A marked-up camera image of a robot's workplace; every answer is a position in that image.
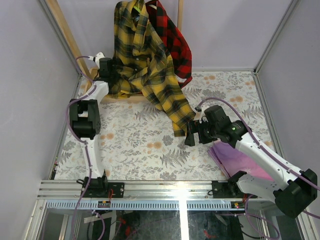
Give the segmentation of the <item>lime green wire hanger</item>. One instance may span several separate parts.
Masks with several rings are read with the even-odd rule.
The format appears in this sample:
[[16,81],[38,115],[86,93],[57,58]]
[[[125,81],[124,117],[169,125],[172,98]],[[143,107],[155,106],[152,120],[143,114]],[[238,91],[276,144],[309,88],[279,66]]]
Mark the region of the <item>lime green wire hanger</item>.
[[138,13],[141,13],[141,10],[137,7],[137,6],[134,6],[133,7]]

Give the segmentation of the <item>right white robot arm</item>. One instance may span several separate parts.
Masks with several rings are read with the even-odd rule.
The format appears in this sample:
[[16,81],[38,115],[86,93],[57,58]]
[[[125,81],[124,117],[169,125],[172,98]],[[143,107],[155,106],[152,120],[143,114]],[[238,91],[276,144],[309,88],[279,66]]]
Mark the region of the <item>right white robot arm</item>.
[[250,157],[271,177],[267,180],[242,172],[238,180],[228,184],[231,196],[237,198],[246,193],[269,200],[293,219],[317,198],[320,189],[317,174],[311,169],[300,169],[271,150],[242,118],[231,121],[219,105],[202,114],[201,120],[187,123],[185,145],[195,145],[194,134],[198,134],[201,144],[220,140]]

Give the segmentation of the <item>yellow plaid flannel shirt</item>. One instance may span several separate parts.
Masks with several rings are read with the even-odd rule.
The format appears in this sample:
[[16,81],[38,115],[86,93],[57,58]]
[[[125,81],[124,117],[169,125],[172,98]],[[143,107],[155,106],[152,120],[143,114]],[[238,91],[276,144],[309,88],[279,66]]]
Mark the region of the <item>yellow plaid flannel shirt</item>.
[[142,93],[172,121],[174,136],[184,137],[187,123],[196,114],[179,86],[173,58],[152,26],[144,1],[116,4],[113,60],[120,79],[110,88],[108,97],[125,99]]

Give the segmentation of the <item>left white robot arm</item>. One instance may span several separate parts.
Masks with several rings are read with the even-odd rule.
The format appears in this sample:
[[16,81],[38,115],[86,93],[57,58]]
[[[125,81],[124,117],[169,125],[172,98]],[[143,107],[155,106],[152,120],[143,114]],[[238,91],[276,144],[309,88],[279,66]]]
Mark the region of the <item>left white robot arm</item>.
[[85,58],[96,64],[98,75],[90,79],[91,87],[82,97],[70,100],[67,109],[68,127],[81,145],[86,166],[86,176],[77,182],[82,185],[84,198],[112,198],[114,188],[109,186],[98,143],[102,127],[99,104],[117,83],[119,75],[113,60],[102,52]]

